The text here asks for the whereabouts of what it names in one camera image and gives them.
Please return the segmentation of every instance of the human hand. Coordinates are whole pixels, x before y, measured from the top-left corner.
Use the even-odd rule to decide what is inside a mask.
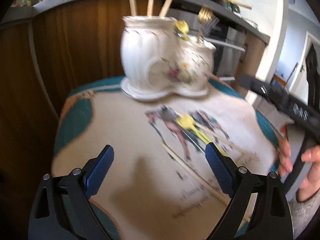
[[[286,127],[280,129],[282,133],[286,134]],[[279,175],[283,177],[287,172],[292,171],[292,163],[289,159],[291,154],[290,144],[287,137],[279,138],[280,145],[280,166]],[[320,145],[306,150],[301,155],[301,160],[304,162],[313,162],[312,167],[301,182],[297,192],[297,201],[305,202],[311,198],[320,189]]]

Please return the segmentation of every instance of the screw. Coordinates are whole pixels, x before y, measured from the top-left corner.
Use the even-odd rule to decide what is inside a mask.
[[[78,175],[78,174],[80,174],[80,172],[81,172],[81,169],[76,168],[76,169],[74,169],[74,170],[72,171],[72,174],[73,174],[73,175]]]
[[[239,171],[240,171],[240,173],[245,174],[245,173],[247,173],[248,170],[245,167],[239,167]]]
[[[270,177],[275,179],[278,175],[275,172],[270,172]]]
[[[47,180],[47,179],[49,179],[49,178],[50,178],[50,175],[49,175],[48,173],[43,175],[43,179],[44,179],[44,180]]]

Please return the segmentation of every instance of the wooden pan handle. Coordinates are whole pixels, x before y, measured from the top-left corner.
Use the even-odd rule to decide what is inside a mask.
[[[247,5],[247,4],[244,4],[244,3],[241,3],[241,2],[238,2],[238,1],[235,1],[235,0],[229,0],[229,2],[233,3],[233,4],[236,4],[238,6],[241,6],[241,7],[244,7],[244,8],[247,8],[249,10],[252,10],[252,7],[250,5]]]

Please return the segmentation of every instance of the wooden panel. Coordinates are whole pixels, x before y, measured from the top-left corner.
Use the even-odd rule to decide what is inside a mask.
[[[266,47],[263,41],[250,32],[246,33],[244,44],[247,47],[246,54],[244,59],[240,60],[237,66],[235,77],[240,73],[247,73],[251,76],[255,76]],[[241,88],[235,81],[231,83],[231,87],[243,97],[247,94],[248,90]]]
[[[0,211],[26,239],[41,176],[50,171],[57,120],[34,70],[28,25],[0,30]]]
[[[137,0],[145,15],[148,0]],[[155,0],[159,14],[161,0]],[[38,64],[58,113],[72,88],[123,75],[120,41],[122,17],[130,15],[129,0],[80,0],[33,19]]]

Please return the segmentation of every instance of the sleeve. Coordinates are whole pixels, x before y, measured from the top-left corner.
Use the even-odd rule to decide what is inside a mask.
[[[303,203],[298,203],[294,198],[288,204],[292,219],[293,239],[296,239],[306,228],[320,205],[320,190]]]

